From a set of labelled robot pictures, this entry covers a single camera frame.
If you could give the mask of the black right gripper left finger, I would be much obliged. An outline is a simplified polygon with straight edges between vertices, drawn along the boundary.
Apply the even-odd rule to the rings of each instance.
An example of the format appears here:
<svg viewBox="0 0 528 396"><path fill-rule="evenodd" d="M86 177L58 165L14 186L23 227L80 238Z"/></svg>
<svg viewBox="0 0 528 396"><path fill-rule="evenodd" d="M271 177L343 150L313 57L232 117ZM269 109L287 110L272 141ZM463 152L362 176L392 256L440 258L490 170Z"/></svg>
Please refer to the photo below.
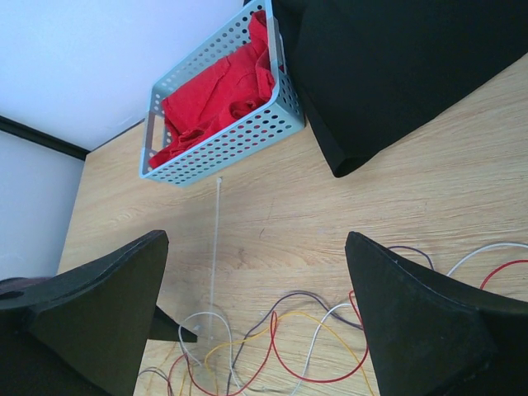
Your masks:
<svg viewBox="0 0 528 396"><path fill-rule="evenodd" d="M131 395L168 253L157 230L23 288L1 286L3 395Z"/></svg>

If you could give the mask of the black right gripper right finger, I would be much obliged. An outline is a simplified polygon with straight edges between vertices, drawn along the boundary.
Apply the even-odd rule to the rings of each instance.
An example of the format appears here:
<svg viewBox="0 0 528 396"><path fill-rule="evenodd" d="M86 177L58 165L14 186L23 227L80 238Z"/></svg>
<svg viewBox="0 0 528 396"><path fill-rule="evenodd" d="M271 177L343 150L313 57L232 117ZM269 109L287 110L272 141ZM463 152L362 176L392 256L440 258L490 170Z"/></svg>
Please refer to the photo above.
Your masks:
<svg viewBox="0 0 528 396"><path fill-rule="evenodd" d="M430 270L357 232L346 261L383 395L525 395L527 304Z"/></svg>

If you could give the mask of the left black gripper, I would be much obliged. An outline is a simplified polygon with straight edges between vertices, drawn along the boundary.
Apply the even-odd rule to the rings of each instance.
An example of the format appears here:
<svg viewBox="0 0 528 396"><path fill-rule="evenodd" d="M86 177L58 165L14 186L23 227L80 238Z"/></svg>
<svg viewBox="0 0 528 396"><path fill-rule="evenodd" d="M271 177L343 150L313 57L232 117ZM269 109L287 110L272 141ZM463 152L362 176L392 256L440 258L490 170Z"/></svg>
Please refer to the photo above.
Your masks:
<svg viewBox="0 0 528 396"><path fill-rule="evenodd" d="M175 322L160 307L156 306L148 339L165 342L197 342L197 335Z"/></svg>

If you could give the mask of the white zip tie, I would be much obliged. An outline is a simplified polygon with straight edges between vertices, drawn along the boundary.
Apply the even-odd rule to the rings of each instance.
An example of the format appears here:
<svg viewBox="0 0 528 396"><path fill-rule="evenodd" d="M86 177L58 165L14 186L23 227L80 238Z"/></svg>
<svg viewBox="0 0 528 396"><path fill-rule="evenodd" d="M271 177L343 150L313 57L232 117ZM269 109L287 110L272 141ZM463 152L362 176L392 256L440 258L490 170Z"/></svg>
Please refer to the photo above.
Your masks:
<svg viewBox="0 0 528 396"><path fill-rule="evenodd" d="M215 301L215 272L217 264L217 252L218 252L218 241L219 241L219 210L220 210L220 193L222 185L222 177L216 178L216 193L215 193L215 216L214 216L214 239L213 239L213 252L212 262L210 270L210 299L209 299L209 316L207 322L207 345L211 344L213 339L212 335L212 322L213 322L213 304Z"/></svg>

